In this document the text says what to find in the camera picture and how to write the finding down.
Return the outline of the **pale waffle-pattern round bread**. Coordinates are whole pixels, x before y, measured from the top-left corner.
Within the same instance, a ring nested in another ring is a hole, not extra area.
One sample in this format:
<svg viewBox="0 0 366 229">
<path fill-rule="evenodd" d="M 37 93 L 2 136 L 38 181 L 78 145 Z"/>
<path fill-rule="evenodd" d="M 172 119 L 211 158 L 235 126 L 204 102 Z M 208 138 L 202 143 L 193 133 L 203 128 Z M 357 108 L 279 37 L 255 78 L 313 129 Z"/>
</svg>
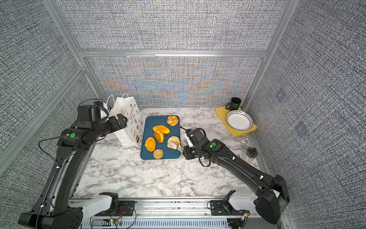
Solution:
<svg viewBox="0 0 366 229">
<path fill-rule="evenodd" d="M 180 139 L 177 136 L 172 136 L 167 140 L 167 147 L 171 149 L 180 149 Z"/>
</svg>

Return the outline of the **white paper gift bag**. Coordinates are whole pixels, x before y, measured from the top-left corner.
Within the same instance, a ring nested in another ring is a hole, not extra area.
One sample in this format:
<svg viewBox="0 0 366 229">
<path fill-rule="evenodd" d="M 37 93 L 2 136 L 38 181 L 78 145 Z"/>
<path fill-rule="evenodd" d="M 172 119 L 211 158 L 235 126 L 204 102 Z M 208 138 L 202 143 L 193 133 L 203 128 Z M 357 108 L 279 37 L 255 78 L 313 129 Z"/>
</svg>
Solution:
<svg viewBox="0 0 366 229">
<path fill-rule="evenodd" d="M 112 99 L 114 102 L 112 108 L 109 110 L 109 116 L 122 114 L 127 118 L 126 128 L 116 131 L 116 137 L 123 146 L 138 146 L 141 140 L 143 121 L 141 120 L 141 114 L 135 98 L 128 94 L 123 94 L 121 97 L 116 97 L 116 99 L 112 95 Z"/>
</svg>

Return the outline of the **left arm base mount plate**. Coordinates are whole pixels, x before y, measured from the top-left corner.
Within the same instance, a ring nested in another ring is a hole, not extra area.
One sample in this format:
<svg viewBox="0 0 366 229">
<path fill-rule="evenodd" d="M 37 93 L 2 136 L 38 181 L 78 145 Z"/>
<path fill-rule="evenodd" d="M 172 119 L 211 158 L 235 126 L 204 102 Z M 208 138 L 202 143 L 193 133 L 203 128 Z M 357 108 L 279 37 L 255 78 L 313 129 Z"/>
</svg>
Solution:
<svg viewBox="0 0 366 229">
<path fill-rule="evenodd" d="M 111 206 L 110 209 L 102 211 L 96 214 L 97 217 L 107 217 L 107 216 L 133 216 L 135 201 L 119 201 L 119 206 Z"/>
</svg>

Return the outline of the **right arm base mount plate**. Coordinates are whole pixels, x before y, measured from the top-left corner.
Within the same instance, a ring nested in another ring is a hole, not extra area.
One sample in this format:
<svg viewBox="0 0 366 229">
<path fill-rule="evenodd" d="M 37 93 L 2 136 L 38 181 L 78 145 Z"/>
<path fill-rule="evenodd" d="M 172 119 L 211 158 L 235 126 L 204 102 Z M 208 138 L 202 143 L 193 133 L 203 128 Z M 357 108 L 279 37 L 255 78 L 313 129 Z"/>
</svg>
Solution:
<svg viewBox="0 0 366 229">
<path fill-rule="evenodd" d="M 250 216 L 248 210 L 236 210 L 229 202 L 230 197 L 235 193 L 235 190 L 229 193 L 221 200 L 211 200 L 208 202 L 208 208 L 212 216 L 242 216 L 242 220 L 247 220 Z"/>
</svg>

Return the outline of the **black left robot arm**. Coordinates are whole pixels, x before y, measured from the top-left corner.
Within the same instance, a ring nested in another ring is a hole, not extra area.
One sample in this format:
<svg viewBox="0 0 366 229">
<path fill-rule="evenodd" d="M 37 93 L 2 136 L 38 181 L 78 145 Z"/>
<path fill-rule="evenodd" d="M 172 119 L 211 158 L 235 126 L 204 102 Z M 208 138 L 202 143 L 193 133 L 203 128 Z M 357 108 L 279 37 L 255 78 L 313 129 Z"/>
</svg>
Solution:
<svg viewBox="0 0 366 229">
<path fill-rule="evenodd" d="M 18 223 L 31 229 L 77 229 L 83 222 L 83 207 L 69 206 L 74 180 L 83 158 L 94 143 L 127 127 L 122 114 L 101 117 L 109 112 L 102 103 L 80 104 L 77 119 L 58 137 L 56 158 L 40 197 L 31 211 L 22 213 Z"/>
</svg>

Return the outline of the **small round brown bun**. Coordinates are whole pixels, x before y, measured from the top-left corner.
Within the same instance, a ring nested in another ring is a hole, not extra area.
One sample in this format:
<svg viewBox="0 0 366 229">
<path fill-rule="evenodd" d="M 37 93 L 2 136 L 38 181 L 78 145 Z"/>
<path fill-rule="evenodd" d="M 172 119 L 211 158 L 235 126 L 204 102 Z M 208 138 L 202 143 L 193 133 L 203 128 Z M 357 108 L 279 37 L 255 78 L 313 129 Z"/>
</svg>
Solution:
<svg viewBox="0 0 366 229">
<path fill-rule="evenodd" d="M 162 157 L 164 156 L 164 151 L 161 150 L 161 149 L 156 149 L 154 152 L 153 152 L 153 157 L 155 159 L 161 159 Z"/>
</svg>

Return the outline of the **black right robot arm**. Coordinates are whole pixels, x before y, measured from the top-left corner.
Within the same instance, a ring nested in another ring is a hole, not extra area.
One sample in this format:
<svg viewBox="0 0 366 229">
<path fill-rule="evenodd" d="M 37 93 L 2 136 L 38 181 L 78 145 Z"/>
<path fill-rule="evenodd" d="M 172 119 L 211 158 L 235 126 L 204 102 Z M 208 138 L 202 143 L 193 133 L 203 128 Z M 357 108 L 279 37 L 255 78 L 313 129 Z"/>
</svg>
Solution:
<svg viewBox="0 0 366 229">
<path fill-rule="evenodd" d="M 204 158 L 230 171 L 257 195 L 255 210 L 271 224 L 277 224 L 290 202 L 287 183 L 280 175 L 271 176 L 237 157 L 224 143 L 210 141 L 201 128 L 186 129 L 189 143 L 183 149 L 187 160 Z"/>
</svg>

